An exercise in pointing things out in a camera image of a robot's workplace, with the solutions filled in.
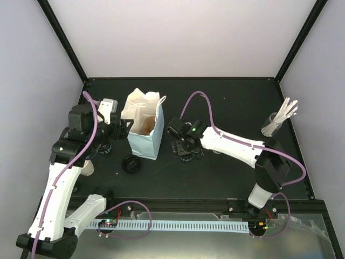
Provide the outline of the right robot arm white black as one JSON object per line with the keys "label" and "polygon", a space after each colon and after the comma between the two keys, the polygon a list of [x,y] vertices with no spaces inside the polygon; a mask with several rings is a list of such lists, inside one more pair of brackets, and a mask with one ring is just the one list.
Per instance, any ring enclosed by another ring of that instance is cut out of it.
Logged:
{"label": "right robot arm white black", "polygon": [[238,159],[254,169],[256,183],[247,201],[240,205],[241,209],[233,211],[249,218],[262,217],[267,201],[279,192],[291,168],[288,159],[276,153],[282,148],[275,140],[264,143],[231,134],[232,141],[200,120],[188,124],[179,118],[168,123],[167,132],[176,139],[174,152],[182,160],[191,159],[207,149]]}

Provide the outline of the brown cardboard cup carrier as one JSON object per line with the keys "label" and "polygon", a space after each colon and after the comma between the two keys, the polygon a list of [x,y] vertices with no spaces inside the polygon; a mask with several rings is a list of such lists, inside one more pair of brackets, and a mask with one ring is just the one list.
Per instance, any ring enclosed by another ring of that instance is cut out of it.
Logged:
{"label": "brown cardboard cup carrier", "polygon": [[154,130],[155,124],[156,121],[154,116],[145,118],[142,126],[142,134],[149,135]]}

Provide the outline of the black coffee cup lid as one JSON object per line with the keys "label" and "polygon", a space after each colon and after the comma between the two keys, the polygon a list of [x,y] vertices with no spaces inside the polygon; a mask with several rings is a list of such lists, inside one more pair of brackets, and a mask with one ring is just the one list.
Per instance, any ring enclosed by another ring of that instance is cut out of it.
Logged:
{"label": "black coffee cup lid", "polygon": [[141,160],[136,155],[129,155],[122,161],[122,169],[126,173],[135,173],[141,168]]}

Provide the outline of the light blue paper bag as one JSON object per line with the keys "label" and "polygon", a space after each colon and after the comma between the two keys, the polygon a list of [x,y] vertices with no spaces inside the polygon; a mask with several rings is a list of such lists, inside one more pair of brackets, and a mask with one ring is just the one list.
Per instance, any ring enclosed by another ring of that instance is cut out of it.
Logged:
{"label": "light blue paper bag", "polygon": [[126,99],[122,119],[132,119],[128,134],[132,154],[156,160],[164,130],[163,103],[166,96],[158,92],[142,92],[136,88]]}

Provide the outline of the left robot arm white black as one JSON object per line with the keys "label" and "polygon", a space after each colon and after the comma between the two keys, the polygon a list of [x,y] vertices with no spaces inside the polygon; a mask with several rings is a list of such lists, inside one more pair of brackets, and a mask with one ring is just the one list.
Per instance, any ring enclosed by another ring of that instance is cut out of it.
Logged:
{"label": "left robot arm white black", "polygon": [[28,232],[17,237],[17,247],[32,255],[70,258],[90,222],[100,213],[115,211],[113,199],[91,194],[66,216],[78,177],[94,172],[91,158],[104,153],[110,141],[126,139],[134,123],[132,119],[118,119],[114,110],[111,101],[102,101],[97,108],[87,104],[72,107],[68,126],[52,146],[49,179],[39,209]]}

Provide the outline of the black paper coffee cup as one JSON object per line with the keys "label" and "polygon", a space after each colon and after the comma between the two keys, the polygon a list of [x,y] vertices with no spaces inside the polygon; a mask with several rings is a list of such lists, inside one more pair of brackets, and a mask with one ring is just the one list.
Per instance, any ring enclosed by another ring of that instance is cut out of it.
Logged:
{"label": "black paper coffee cup", "polygon": [[204,158],[203,151],[199,151],[196,153],[189,153],[189,154],[180,156],[180,160],[182,162],[191,162],[192,160],[203,160],[203,158]]}
{"label": "black paper coffee cup", "polygon": [[110,143],[104,144],[99,148],[98,152],[101,155],[110,155],[112,152],[112,145]]}

